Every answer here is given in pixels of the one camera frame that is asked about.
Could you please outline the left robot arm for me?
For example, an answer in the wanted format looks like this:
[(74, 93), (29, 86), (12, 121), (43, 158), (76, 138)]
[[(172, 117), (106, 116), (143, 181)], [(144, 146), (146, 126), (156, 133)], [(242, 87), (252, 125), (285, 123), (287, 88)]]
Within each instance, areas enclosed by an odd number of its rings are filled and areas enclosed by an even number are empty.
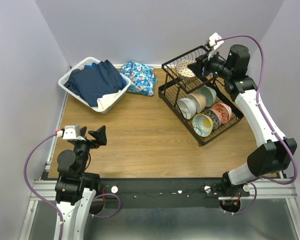
[(66, 125), (56, 137), (73, 145), (57, 157), (55, 240), (81, 240), (93, 200), (119, 212), (122, 208), (199, 207), (202, 178), (102, 178), (87, 172), (91, 150), (107, 145), (106, 126), (88, 130)]

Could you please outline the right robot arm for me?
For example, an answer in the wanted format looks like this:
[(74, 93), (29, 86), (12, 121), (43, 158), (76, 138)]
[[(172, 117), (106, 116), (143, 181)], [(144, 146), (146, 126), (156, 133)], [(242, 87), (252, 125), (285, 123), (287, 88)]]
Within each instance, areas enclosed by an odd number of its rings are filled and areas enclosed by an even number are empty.
[(258, 94), (259, 88), (247, 75), (249, 49), (241, 44), (232, 45), (226, 60), (219, 57), (216, 46), (208, 49), (202, 60), (203, 75), (214, 74), (224, 80), (224, 89), (245, 115), (257, 145), (245, 164), (222, 175), (220, 191), (231, 196), (250, 181), (286, 170), (297, 142), (275, 125)]

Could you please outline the orange white floral bowl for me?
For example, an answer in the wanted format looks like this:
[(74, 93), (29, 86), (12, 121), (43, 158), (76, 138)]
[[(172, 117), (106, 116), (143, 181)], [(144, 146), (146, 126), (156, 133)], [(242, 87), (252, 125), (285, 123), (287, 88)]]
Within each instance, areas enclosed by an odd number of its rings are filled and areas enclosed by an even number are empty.
[(225, 103), (215, 103), (212, 106), (212, 109), (217, 111), (221, 117), (221, 124), (226, 124), (230, 121), (230, 119), (232, 118), (232, 109), (226, 105)]

